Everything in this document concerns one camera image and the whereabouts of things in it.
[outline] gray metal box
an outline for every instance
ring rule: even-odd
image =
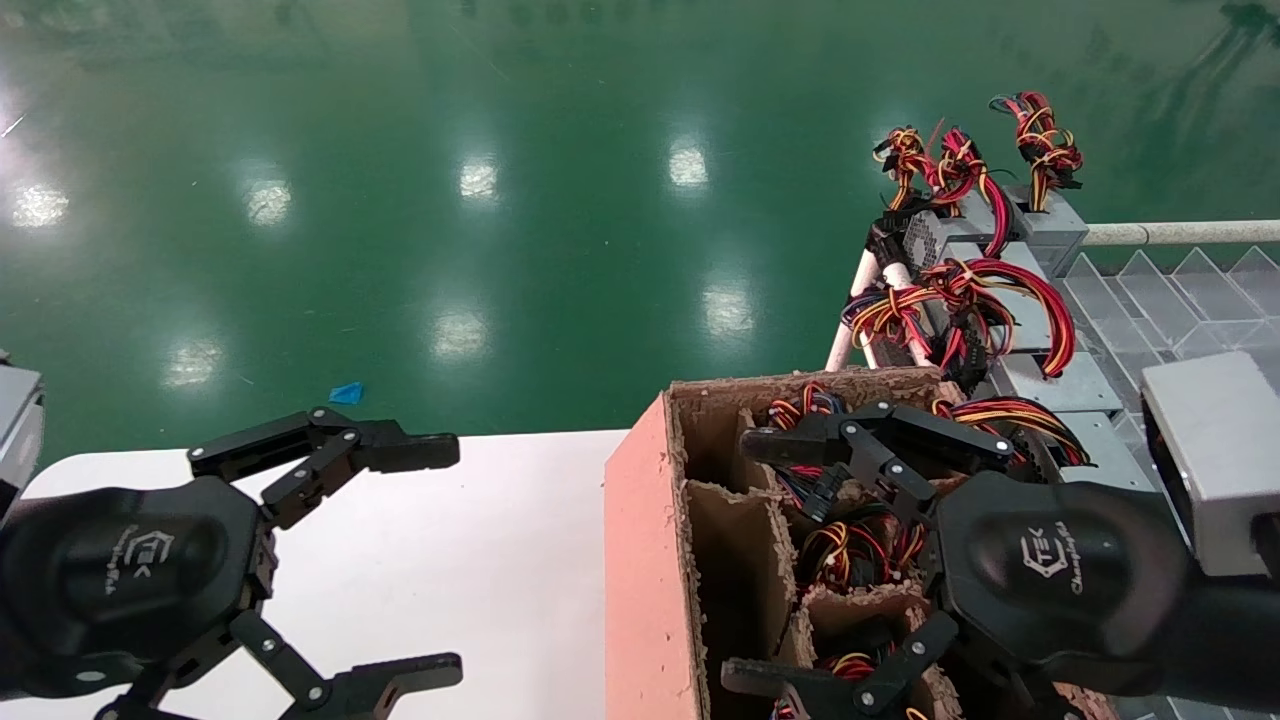
[[[1032,246],[1041,266],[1050,277],[1066,273],[1079,255],[1084,236],[1089,234],[1089,225],[1056,190],[1048,191],[1043,213],[1027,213],[1021,208],[1027,206],[1030,188],[1025,184],[1002,187],[1018,208],[1014,213],[1014,229]]]
[[[1142,396],[1148,432],[1155,423],[1175,466],[1161,474],[1201,569],[1265,574],[1249,525],[1280,511],[1280,397],[1258,365],[1236,351],[1147,368]]]
[[[982,258],[982,250],[973,242],[950,242],[942,249],[942,259],[955,258],[957,260],[974,260]],[[1032,256],[1030,249],[1024,242],[1010,242],[1001,254],[1001,260],[1011,265],[1019,265],[1044,277],[1039,264]],[[1033,297],[1011,290],[992,290],[996,300],[1002,302],[1014,315],[1014,352],[1046,352],[1050,348],[1048,318]],[[933,313],[942,310],[941,304],[928,307],[931,318]],[[945,322],[932,318],[936,327],[946,327]],[[1005,328],[992,328],[992,340],[1004,342]]]
[[[1120,489],[1156,491],[1156,486],[1134,460],[1133,452],[1112,428],[1105,413],[1060,413],[1057,416],[1075,433],[1093,465],[1059,468],[1048,446],[1038,436],[1033,436],[1032,455],[1050,482],[1088,482]]]
[[[982,193],[970,190],[960,199],[959,205],[959,218],[938,218],[928,211],[911,217],[902,242],[911,268],[937,265],[942,247],[948,242],[991,242],[996,232],[996,217],[991,214]]]
[[[1033,354],[997,357],[991,364],[991,383],[997,395],[1029,397],[1053,413],[1102,413],[1108,418],[1123,406],[1102,369],[1088,352],[1076,352],[1062,377],[1046,379]]]

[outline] pink box side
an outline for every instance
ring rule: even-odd
[[[659,396],[604,464],[604,712],[694,720],[694,661]]]

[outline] black connector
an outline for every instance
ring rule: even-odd
[[[823,469],[800,511],[814,523],[826,525],[827,516],[831,515],[831,509],[836,503],[836,493],[847,479],[850,479],[849,470],[840,465]]]

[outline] cardboard divider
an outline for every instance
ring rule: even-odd
[[[695,582],[692,616],[704,716],[768,717],[771,701],[724,691],[730,657],[769,660],[795,603],[794,548],[777,502],[690,480],[685,486]]]

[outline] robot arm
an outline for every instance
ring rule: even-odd
[[[246,651],[292,697],[282,720],[384,719],[401,694],[457,684],[439,653],[323,678],[262,618],[279,561],[274,532],[362,470],[458,461],[452,434],[407,436],[316,407],[187,454],[192,480],[17,502],[0,527],[0,700],[74,697],[128,683],[99,720],[187,720],[156,708]],[[232,483],[298,461],[259,505]]]
[[[1270,673],[1280,591],[1265,577],[1202,573],[1157,493],[1019,483],[983,469],[940,497],[895,450],[925,441],[932,455],[986,459],[991,468],[1000,460],[989,445],[995,438],[969,428],[943,430],[938,419],[918,421],[915,413],[876,407],[815,416],[820,429],[751,430],[741,446],[767,462],[820,460],[828,487],[855,480],[900,520],[924,524],[925,596],[933,618],[959,626],[945,650],[1014,689],[1033,716],[1078,715],[1052,691],[1055,682],[1280,710],[1280,685]],[[910,653],[913,642],[899,655]],[[928,650],[936,659],[943,648]],[[727,662],[722,682],[762,692],[764,685],[744,675],[773,671],[774,689],[781,682],[799,693],[814,719],[877,717],[879,703],[861,701],[867,692],[877,697],[867,683],[879,670],[856,685],[827,675],[840,685],[817,692],[817,676],[768,667],[777,666]],[[833,697],[842,697],[842,706],[828,702]]]

